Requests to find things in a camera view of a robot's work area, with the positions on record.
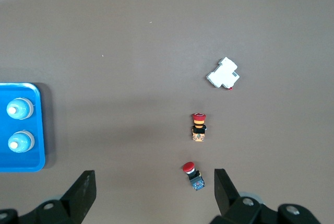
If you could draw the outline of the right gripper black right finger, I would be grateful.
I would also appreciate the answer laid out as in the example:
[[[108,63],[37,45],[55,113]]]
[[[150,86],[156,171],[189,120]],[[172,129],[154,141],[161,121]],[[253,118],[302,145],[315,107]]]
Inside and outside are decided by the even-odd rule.
[[[225,169],[214,170],[214,196],[221,215],[211,223],[300,223],[320,224],[307,208],[282,204],[274,211],[250,196],[241,196]]]

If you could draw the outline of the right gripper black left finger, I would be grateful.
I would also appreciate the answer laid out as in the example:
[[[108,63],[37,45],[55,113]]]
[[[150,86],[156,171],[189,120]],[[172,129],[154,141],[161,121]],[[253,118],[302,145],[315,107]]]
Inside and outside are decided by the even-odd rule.
[[[86,170],[58,200],[46,201],[22,216],[15,209],[2,209],[1,223],[82,223],[96,196],[95,171]]]

